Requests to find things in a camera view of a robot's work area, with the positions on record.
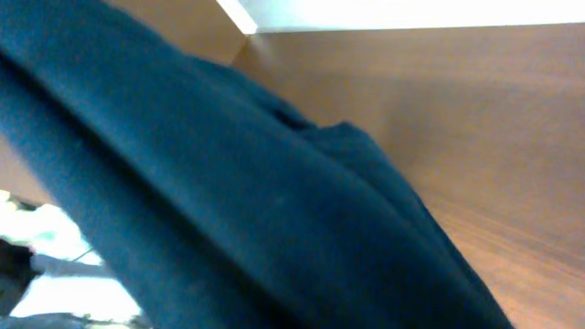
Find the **navy blue shorts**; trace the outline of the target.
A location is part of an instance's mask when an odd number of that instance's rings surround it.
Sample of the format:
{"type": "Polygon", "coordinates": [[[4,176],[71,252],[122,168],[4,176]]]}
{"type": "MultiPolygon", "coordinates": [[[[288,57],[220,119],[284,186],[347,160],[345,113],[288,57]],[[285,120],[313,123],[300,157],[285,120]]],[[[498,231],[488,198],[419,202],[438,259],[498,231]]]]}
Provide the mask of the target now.
{"type": "Polygon", "coordinates": [[[1,132],[159,328],[510,326],[366,133],[102,1],[2,1],[1,132]]]}

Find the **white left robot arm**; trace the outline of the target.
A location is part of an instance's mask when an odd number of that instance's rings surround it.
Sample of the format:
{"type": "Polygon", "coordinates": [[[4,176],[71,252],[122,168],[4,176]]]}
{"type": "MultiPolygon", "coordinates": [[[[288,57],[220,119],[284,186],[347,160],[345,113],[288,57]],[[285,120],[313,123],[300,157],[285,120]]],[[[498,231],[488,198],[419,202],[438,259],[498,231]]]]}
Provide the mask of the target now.
{"type": "Polygon", "coordinates": [[[132,329],[153,324],[62,209],[4,191],[1,325],[132,329]]]}

